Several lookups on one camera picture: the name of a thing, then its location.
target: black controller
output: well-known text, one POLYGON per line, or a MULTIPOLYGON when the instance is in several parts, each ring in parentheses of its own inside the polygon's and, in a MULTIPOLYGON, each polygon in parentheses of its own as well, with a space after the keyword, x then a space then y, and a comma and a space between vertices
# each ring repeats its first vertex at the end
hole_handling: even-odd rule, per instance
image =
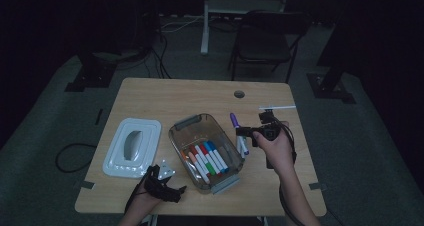
MULTIPOLYGON (((252 146, 258 147, 258 142, 256 141, 255 137, 253 137, 254 131, 261 133, 269 141, 273 141, 274 139, 278 137, 281 130, 284 130, 284 132, 287 134, 287 137, 289 137, 289 141, 291 143, 292 156, 293 156, 293 162, 294 162, 296 160, 297 154, 294 150, 294 140, 293 140, 293 135, 291 134, 290 129, 284 124, 282 124, 277 118, 274 117, 272 110, 266 110, 265 112, 260 113, 259 119, 261 120, 261 123, 262 123, 261 127, 257 127, 257 128, 238 127, 236 128, 236 135, 250 137, 252 139, 252 146)), ((266 159, 266 167, 269 169, 274 168, 271 165, 271 163, 268 161, 268 159, 266 159)))

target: table surface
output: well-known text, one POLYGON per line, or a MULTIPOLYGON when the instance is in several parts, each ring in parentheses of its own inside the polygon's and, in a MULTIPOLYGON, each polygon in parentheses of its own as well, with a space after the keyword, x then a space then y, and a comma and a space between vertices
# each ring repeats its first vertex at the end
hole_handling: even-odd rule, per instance
MULTIPOLYGON (((127 78, 115 99, 85 178, 86 182, 94 183, 94 187, 81 188, 75 209, 81 213, 123 213, 139 179, 108 176, 102 165, 121 121, 140 118, 158 120, 162 125, 153 164, 160 165, 165 159, 176 171, 168 186, 179 188, 187 185, 179 203, 161 203, 152 214, 282 216, 279 179, 273 170, 266 168, 265 154, 260 148, 249 148, 250 154, 238 174, 240 181, 237 184, 221 194, 200 194, 174 150, 168 131, 174 123, 187 116, 208 113, 235 145, 235 129, 229 117, 231 112, 237 116, 241 126, 259 127, 258 114, 263 112, 260 106, 287 105, 294 105, 294 100, 290 87, 283 83, 127 78), (245 97, 236 98, 236 90, 242 90, 245 97)), ((297 110, 275 109, 274 115, 290 123, 298 153, 296 172, 315 215, 323 216, 326 207, 322 193, 309 187, 318 180, 297 110)))

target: black chair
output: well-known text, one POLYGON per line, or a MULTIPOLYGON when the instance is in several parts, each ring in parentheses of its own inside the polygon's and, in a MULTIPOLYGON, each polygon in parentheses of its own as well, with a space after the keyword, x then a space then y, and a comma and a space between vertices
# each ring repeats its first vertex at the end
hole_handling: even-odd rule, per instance
POLYGON ((290 61, 285 83, 288 83, 299 40, 312 25, 312 18, 305 13, 283 13, 263 10, 243 15, 238 27, 228 69, 234 80, 237 63, 273 64, 271 72, 290 61), (293 35, 288 43, 287 36, 293 35))

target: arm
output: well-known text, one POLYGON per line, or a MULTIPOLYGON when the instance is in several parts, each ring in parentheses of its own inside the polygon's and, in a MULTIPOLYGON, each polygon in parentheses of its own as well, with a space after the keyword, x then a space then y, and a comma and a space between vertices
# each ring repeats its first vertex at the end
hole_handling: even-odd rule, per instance
MULTIPOLYGON (((253 136, 274 166, 274 170, 280 178, 281 192, 293 215, 304 225, 320 225, 303 193, 294 168, 291 146, 284 131, 281 130, 274 141, 268 141, 258 132, 254 132, 253 136)), ((289 225, 295 225, 289 217, 286 218, 289 225)))
POLYGON ((146 192, 144 182, 140 185, 137 195, 135 195, 124 217, 119 222, 119 226, 137 226, 153 210, 153 208, 162 202, 146 192))

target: purple marker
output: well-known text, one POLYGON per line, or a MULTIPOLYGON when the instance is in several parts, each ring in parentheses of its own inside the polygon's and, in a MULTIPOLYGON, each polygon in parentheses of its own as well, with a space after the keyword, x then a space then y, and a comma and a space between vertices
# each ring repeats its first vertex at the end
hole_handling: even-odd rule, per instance
MULTIPOLYGON (((233 123, 233 127, 234 128, 239 128, 240 125, 237 122, 237 118, 236 115, 233 113, 230 113, 230 118, 231 118, 231 122, 233 123)), ((243 136, 237 136, 237 147, 240 147, 239 151, 243 151, 242 157, 244 158, 244 155, 248 155, 249 154, 249 150, 247 149, 246 143, 245 143, 245 139, 243 138, 243 136)))
POLYGON ((236 115, 234 115, 233 113, 230 113, 230 118, 231 118, 231 122, 233 123, 233 127, 240 128, 240 125, 237 122, 236 115))

